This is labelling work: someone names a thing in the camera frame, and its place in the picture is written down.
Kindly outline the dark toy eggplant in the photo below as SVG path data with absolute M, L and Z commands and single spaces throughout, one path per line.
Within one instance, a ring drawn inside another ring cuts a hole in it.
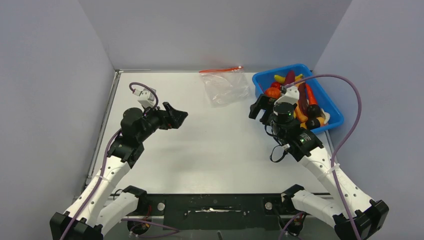
M 321 127 L 321 122 L 318 118 L 310 118 L 305 122 L 305 126 L 308 130 L 314 130 Z
M 318 118 L 321 116 L 321 108 L 317 104 L 310 104 L 306 108 L 308 118 Z

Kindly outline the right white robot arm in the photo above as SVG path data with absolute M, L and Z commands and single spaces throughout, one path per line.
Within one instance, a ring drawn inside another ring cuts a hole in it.
M 271 127 L 267 135 L 277 142 L 283 155 L 291 155 L 309 170 L 332 196 L 325 200 L 295 184 L 281 194 L 281 207 L 289 214 L 305 212 L 331 226 L 341 240 L 367 240 L 379 231 L 388 215 L 383 200 L 373 200 L 364 193 L 335 163 L 321 140 L 310 130 L 301 127 L 295 118 L 296 105 L 278 102 L 261 94 L 250 106 L 249 118 Z

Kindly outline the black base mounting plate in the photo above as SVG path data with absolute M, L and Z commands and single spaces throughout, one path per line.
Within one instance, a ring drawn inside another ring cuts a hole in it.
M 173 193 L 153 194 L 128 186 L 112 194 L 114 200 L 130 194 L 136 220 L 127 222 L 129 231 L 145 234 L 153 221 L 163 230 L 244 230 L 276 231 L 298 213 L 283 203 L 278 193 Z

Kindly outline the red toy tomato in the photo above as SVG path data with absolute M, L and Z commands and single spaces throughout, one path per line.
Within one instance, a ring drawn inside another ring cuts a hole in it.
M 281 89 L 281 86 L 282 86 L 282 84 L 281 83 L 279 83 L 279 82 L 277 82 L 277 81 L 274 81 L 271 85 L 270 85 L 270 87 L 271 88 L 276 88 L 276 89 Z

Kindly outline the blue plastic bin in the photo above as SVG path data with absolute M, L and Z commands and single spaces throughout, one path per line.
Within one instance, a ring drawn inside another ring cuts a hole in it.
M 284 82 L 280 84 L 281 97 L 276 102 L 297 104 L 294 116 L 302 127 L 315 120 L 320 125 L 311 131 L 317 134 L 341 126 L 344 123 L 343 114 L 315 78 L 289 85 L 311 76 L 310 69 L 301 63 L 258 72 L 252 77 L 255 96 L 275 96 L 276 91 L 272 88 L 278 87 L 279 77 L 284 78 Z

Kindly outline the purple toy sweet potato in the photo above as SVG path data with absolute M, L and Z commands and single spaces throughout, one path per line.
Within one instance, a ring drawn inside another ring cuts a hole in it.
M 284 81 L 283 85 L 284 86 L 290 85 L 290 84 L 295 82 L 295 79 L 296 79 L 295 72 L 293 70 L 290 70 L 285 77 L 285 81 Z

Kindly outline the yellow toy banana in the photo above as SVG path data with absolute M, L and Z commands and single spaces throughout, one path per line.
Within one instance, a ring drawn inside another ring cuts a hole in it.
M 296 82 L 296 81 L 298 81 L 298 80 L 302 79 L 302 78 L 303 78 L 303 76 L 304 76 L 303 74 L 299 74 L 299 75 L 295 76 L 294 81 Z M 274 80 L 275 80 L 276 82 L 280 83 L 280 84 L 284 84 L 284 83 L 285 83 L 285 81 L 286 81 L 286 78 L 285 78 L 285 77 L 280 76 L 280 75 L 278 75 L 278 74 L 275 74 L 273 77 L 274 77 Z

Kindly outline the white toy garlic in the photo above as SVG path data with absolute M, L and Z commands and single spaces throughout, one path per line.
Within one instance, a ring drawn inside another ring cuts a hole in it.
M 322 110 L 321 110 L 321 117 L 323 118 L 323 124 L 324 124 L 324 125 L 327 125 L 327 124 L 328 124 L 328 122 L 329 122 L 329 120 L 330 120 L 330 118 L 331 118 L 331 115 L 330 115 L 329 113 L 325 112 L 325 111 L 322 109 Z

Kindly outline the orange toy pumpkin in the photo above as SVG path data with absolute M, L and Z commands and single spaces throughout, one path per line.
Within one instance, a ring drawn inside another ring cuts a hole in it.
M 267 97 L 270 98 L 274 98 L 274 99 L 279 99 L 282 95 L 282 92 L 279 88 L 276 87 L 269 87 L 268 89 L 265 90 L 264 94 Z

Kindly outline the clear zip top bag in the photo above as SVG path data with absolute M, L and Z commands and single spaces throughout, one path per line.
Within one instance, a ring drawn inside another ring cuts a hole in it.
M 199 71 L 204 88 L 213 107 L 225 107 L 244 101 L 252 96 L 244 67 Z

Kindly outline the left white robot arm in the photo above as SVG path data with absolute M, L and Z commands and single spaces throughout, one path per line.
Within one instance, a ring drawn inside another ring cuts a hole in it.
M 56 212 L 49 225 L 54 240 L 102 240 L 127 214 L 134 212 L 146 191 L 128 186 L 106 204 L 121 179 L 144 151 L 143 142 L 156 130 L 178 129 L 188 113 L 168 102 L 164 109 L 137 107 L 123 113 L 118 130 L 106 145 L 102 165 L 77 200 L 64 213 Z

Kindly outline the orange toy carrot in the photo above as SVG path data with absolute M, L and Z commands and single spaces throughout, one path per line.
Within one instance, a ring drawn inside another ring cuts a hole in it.
M 305 84 L 305 89 L 306 89 L 309 105 L 318 105 L 314 92 L 309 84 L 307 83 Z

